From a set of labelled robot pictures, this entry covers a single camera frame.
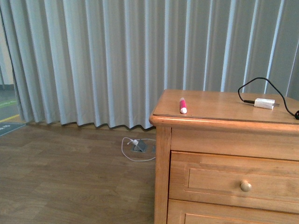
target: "dresser top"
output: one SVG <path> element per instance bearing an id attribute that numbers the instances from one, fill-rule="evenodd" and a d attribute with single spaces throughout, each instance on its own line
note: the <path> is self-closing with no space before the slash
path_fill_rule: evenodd
<path id="1" fill-rule="evenodd" d="M 241 96 L 246 100 L 255 100 L 256 98 L 274 99 L 275 103 L 279 105 L 276 105 L 273 110 L 254 107 L 253 104 L 242 102 L 237 92 L 165 90 L 153 111 L 153 116 L 182 120 L 212 119 L 299 126 L 299 120 L 296 120 L 286 111 L 280 95 L 241 93 Z M 179 101 L 181 98 L 185 98 L 187 114 L 180 113 Z M 291 98 L 285 99 L 292 113 L 299 110 L 299 101 Z"/>

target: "yellow line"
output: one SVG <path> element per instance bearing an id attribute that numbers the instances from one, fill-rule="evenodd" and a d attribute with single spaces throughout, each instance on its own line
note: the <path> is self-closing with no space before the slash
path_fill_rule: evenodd
<path id="1" fill-rule="evenodd" d="M 7 121 L 7 120 L 10 120 L 10 119 L 12 119 L 12 118 L 16 118 L 16 117 L 19 117 L 19 114 L 14 115 L 14 116 L 11 116 L 11 117 L 9 117 L 9 118 L 5 118 L 5 119 L 3 119 L 3 120 L 0 120 L 0 122 Z"/>

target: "curtain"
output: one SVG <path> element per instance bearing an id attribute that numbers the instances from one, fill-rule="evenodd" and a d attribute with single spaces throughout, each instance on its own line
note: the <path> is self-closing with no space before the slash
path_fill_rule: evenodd
<path id="1" fill-rule="evenodd" d="M 236 92 L 269 78 L 299 99 L 294 0 L 0 0 L 21 116 L 148 121 L 164 89 Z M 275 93 L 263 81 L 245 92 Z"/>

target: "red marker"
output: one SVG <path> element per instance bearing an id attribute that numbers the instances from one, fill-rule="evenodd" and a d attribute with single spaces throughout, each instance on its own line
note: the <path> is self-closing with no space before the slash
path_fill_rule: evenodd
<path id="1" fill-rule="evenodd" d="M 179 100 L 179 109 L 181 113 L 187 113 L 187 106 L 184 98 Z"/>

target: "laminate floor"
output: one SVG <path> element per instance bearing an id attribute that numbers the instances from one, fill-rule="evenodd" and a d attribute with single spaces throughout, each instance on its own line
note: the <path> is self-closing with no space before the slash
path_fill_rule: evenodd
<path id="1" fill-rule="evenodd" d="M 0 137 L 0 223 L 152 224 L 155 160 L 129 161 L 123 137 L 155 134 L 27 125 Z"/>

